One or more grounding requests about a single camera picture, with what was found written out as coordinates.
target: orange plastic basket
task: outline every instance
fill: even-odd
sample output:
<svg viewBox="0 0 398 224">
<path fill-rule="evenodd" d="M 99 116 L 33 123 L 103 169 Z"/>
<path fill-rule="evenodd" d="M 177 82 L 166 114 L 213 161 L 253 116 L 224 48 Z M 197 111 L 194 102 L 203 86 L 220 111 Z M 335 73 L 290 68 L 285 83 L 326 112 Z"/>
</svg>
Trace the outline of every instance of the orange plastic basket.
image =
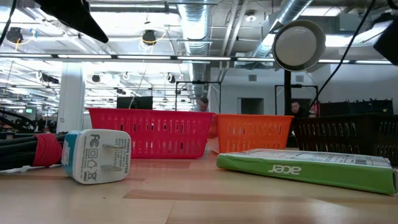
<svg viewBox="0 0 398 224">
<path fill-rule="evenodd" d="M 256 148 L 285 149 L 293 116 L 218 114 L 215 118 L 208 145 L 217 153 L 226 153 Z"/>
</svg>

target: black plastic basket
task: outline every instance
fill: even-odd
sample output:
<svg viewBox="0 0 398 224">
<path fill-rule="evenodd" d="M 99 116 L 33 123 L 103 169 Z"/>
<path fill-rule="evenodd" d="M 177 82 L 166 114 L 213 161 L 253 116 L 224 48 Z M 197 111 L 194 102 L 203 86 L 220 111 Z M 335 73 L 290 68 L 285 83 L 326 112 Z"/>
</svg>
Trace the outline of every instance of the black plastic basket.
<svg viewBox="0 0 398 224">
<path fill-rule="evenodd" d="M 398 164 L 398 116 L 354 114 L 295 119 L 298 148 L 303 151 L 382 156 Z"/>
</svg>

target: person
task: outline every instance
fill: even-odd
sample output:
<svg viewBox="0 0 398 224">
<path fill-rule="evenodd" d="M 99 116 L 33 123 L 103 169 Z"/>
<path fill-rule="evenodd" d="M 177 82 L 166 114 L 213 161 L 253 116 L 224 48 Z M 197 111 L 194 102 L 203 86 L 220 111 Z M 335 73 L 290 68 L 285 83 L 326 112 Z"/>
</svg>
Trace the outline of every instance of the person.
<svg viewBox="0 0 398 224">
<path fill-rule="evenodd" d="M 206 97 L 202 97 L 200 99 L 197 99 L 197 108 L 195 108 L 195 111 L 207 112 L 208 106 L 209 100 Z"/>
<path fill-rule="evenodd" d="M 297 100 L 292 100 L 292 113 L 294 118 L 307 118 L 308 113 L 306 110 L 300 106 Z"/>
</svg>

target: white column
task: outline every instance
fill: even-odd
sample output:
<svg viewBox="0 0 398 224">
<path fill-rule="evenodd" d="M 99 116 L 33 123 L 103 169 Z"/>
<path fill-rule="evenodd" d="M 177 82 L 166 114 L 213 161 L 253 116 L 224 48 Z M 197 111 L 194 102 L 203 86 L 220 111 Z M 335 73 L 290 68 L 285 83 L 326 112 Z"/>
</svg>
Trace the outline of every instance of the white column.
<svg viewBox="0 0 398 224">
<path fill-rule="evenodd" d="M 81 130 L 85 106 L 86 74 L 83 63 L 63 63 L 57 132 Z"/>
</svg>

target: acer logo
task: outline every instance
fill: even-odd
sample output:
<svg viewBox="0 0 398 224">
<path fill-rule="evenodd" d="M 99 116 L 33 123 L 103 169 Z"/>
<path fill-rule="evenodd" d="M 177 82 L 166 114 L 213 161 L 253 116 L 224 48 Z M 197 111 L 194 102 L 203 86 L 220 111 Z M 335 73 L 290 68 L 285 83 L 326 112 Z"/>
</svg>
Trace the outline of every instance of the acer logo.
<svg viewBox="0 0 398 224">
<path fill-rule="evenodd" d="M 271 173 L 277 173 L 277 174 L 293 174 L 293 175 L 299 175 L 299 172 L 301 171 L 300 167 L 291 167 L 291 166 L 282 166 L 282 165 L 274 165 L 272 167 L 272 170 L 269 170 L 268 172 Z"/>
</svg>

